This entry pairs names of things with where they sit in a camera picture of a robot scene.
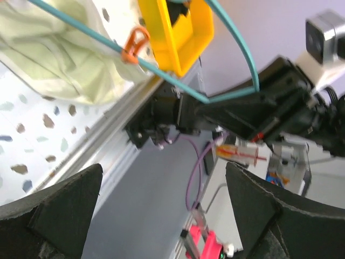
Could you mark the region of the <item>orange clothespin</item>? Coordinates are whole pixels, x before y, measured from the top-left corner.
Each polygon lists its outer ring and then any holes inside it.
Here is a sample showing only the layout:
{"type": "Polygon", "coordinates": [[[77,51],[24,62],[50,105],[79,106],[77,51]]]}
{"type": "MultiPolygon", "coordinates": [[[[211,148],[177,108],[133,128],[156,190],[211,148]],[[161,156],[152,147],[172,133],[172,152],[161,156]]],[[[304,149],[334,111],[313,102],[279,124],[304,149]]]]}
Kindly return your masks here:
{"type": "Polygon", "coordinates": [[[149,41],[150,35],[145,27],[137,26],[133,28],[121,51],[122,60],[127,63],[138,64],[139,52],[149,41]]]}

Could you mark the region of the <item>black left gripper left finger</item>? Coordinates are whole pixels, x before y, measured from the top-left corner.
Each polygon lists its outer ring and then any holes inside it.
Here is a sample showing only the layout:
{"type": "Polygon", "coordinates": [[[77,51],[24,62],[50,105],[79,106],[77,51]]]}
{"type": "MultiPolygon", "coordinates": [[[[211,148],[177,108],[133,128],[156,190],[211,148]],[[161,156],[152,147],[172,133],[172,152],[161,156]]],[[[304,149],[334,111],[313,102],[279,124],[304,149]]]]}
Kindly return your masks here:
{"type": "Polygon", "coordinates": [[[1,258],[81,258],[103,170],[68,179],[1,206],[1,258]]]}

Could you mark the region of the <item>pale green underwear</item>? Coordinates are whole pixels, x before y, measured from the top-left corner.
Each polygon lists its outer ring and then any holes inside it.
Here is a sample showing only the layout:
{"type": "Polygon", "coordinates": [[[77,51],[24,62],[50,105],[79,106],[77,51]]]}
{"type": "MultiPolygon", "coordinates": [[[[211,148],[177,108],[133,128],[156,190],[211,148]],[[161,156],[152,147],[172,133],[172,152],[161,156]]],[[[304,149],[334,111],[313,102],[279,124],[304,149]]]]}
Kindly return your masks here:
{"type": "MultiPolygon", "coordinates": [[[[50,1],[106,38],[124,44],[141,14],[135,1],[50,1]]],[[[28,1],[1,1],[1,62],[37,93],[101,105],[117,101],[150,72],[28,1]]]]}

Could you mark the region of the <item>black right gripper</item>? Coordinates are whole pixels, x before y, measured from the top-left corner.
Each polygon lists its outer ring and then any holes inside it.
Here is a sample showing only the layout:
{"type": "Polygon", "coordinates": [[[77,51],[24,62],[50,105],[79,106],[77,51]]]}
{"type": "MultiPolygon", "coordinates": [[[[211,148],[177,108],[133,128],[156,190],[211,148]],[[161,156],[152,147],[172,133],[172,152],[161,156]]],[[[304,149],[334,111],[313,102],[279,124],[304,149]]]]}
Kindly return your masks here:
{"type": "Polygon", "coordinates": [[[331,156],[344,156],[344,96],[330,86],[342,75],[342,59],[321,65],[301,55],[283,83],[296,92],[284,94],[280,104],[264,94],[250,94],[198,105],[195,115],[244,140],[270,144],[288,133],[315,142],[331,156]]]}

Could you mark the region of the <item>teal hanger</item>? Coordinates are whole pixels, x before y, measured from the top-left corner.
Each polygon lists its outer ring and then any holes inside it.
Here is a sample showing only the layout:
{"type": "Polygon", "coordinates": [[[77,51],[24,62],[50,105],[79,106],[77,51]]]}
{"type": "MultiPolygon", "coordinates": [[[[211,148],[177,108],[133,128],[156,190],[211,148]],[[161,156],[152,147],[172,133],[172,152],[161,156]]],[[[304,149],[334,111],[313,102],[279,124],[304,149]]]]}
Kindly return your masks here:
{"type": "MultiPolygon", "coordinates": [[[[34,4],[35,6],[41,8],[42,10],[48,12],[49,14],[55,16],[56,18],[60,19],[61,21],[67,23],[68,25],[78,29],[79,31],[83,32],[84,34],[90,36],[91,38],[95,39],[99,43],[109,47],[110,49],[118,52],[118,53],[126,53],[124,49],[119,46],[117,43],[107,39],[103,35],[97,33],[96,31],[90,29],[89,27],[83,25],[79,21],[75,20],[71,16],[65,14],[62,11],[59,11],[58,9],[52,7],[51,5],[47,4],[44,1],[31,1],[30,3],[34,4]]],[[[189,86],[183,84],[179,80],[173,78],[172,76],[168,75],[164,71],[156,68],[154,65],[149,64],[145,60],[141,58],[135,58],[134,60],[139,62],[141,66],[148,69],[149,71],[153,72],[157,76],[160,76],[161,78],[165,79],[169,83],[175,85],[179,89],[183,90],[190,96],[194,97],[195,99],[199,100],[200,102],[204,104],[209,103],[216,103],[223,100],[230,100],[234,98],[239,98],[242,96],[246,96],[251,93],[259,92],[260,91],[260,83],[259,83],[259,77],[258,72],[254,63],[254,59],[251,55],[251,52],[249,50],[249,47],[245,43],[242,35],[238,31],[237,27],[235,26],[234,22],[231,20],[231,18],[227,15],[226,11],[222,8],[222,6],[218,3],[218,1],[206,1],[206,4],[212,9],[212,11],[218,16],[218,18],[223,22],[223,24],[227,27],[228,31],[232,34],[233,38],[236,40],[238,46],[240,47],[247,65],[249,67],[253,86],[244,88],[242,90],[230,92],[230,93],[223,93],[221,95],[208,98],[207,96],[204,96],[189,86]]]]}

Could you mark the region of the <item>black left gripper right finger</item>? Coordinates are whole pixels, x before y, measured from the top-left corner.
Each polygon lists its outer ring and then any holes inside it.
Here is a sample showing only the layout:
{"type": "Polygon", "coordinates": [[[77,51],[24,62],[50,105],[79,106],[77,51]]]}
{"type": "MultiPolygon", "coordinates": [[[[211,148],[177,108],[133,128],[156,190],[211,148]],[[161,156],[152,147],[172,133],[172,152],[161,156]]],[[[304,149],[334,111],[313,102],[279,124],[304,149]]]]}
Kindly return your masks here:
{"type": "Polygon", "coordinates": [[[301,197],[232,162],[226,183],[243,246],[235,258],[344,258],[344,209],[301,197]]]}

